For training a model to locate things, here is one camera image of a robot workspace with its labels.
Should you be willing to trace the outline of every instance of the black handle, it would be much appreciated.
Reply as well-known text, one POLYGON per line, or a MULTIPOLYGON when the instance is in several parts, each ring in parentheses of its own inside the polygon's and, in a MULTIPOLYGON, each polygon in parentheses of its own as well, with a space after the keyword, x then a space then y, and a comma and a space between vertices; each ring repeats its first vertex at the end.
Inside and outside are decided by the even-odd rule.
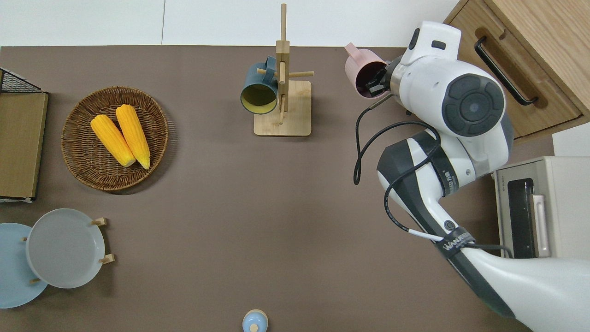
POLYGON ((520 92, 518 90, 516 90, 516 87, 514 86, 514 84, 512 84, 512 82, 508 79, 508 77, 506 77, 506 75, 504 75, 504 73, 502 73, 502 71, 500 70, 498 65, 496 65, 494 63, 494 61, 490 58, 490 56, 487 55, 486 51, 483 50, 483 47, 481 46, 481 44, 485 40, 486 40, 486 36, 483 36, 477 41, 476 46, 475 46, 476 53, 478 56, 480 56, 480 58, 484 61, 484 63, 492 71, 492 73, 494 73, 494 75, 496 75, 496 77, 498 77, 500 82, 504 85, 504 87, 506 87, 506 89, 508 90, 508 92, 510 92, 510 94, 514 97, 514 99, 516 99, 516 101, 523 106, 530 105, 530 104, 536 102, 537 100, 539 100, 539 97, 534 97, 531 100, 527 100, 523 95, 520 94, 520 92))

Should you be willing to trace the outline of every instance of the mug handle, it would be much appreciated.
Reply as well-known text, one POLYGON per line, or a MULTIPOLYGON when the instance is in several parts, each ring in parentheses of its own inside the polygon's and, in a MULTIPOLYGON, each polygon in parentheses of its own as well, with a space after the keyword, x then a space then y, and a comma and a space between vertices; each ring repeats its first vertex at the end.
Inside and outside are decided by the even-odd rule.
POLYGON ((274 71, 277 67, 277 59, 274 57, 267 57, 264 66, 266 67, 266 74, 264 74, 263 82, 270 84, 273 81, 274 71))
POLYGON ((354 46, 354 44, 348 43, 348 45, 344 46, 344 49, 348 55, 350 55, 350 57, 355 60, 355 62, 359 63, 362 60, 363 54, 358 48, 356 48, 356 46, 354 46))

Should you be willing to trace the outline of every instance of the black strap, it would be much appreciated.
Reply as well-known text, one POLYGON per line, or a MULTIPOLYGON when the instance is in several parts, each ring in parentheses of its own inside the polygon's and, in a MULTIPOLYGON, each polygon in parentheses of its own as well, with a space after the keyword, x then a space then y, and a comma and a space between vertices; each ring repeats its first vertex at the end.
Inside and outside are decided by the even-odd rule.
POLYGON ((440 250, 445 259, 449 259, 472 241, 475 241, 475 238, 465 228, 457 227, 441 241, 437 242, 435 246, 440 250))

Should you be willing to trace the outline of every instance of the corn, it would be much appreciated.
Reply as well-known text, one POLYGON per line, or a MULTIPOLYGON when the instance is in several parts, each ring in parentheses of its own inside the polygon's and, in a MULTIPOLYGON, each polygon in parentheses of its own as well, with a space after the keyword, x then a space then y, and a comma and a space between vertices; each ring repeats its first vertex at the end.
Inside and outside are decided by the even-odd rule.
POLYGON ((90 121, 90 127, 92 127, 96 137, 99 138, 104 147, 123 167, 128 167, 135 162, 135 157, 127 146, 123 135, 108 116, 104 114, 97 115, 90 121))
POLYGON ((133 156, 147 170, 149 169, 149 147, 146 135, 143 133, 135 108, 131 105, 121 105, 116 111, 117 120, 123 131, 123 136, 133 153, 133 156))

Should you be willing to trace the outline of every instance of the wicker basket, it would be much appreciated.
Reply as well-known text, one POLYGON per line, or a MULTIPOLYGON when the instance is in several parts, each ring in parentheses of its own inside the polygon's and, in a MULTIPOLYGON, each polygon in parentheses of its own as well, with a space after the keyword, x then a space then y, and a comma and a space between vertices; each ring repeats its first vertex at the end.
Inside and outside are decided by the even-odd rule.
POLYGON ((121 86, 108 87, 82 99, 65 121, 61 134, 61 152, 72 175, 103 191, 122 190, 143 181, 160 164, 167 144, 168 123, 156 100, 143 91, 121 86), (137 111, 150 149, 148 170, 138 162, 121 166, 90 127, 90 121, 98 114, 106 114, 119 127, 115 110, 122 104, 132 105, 137 111))

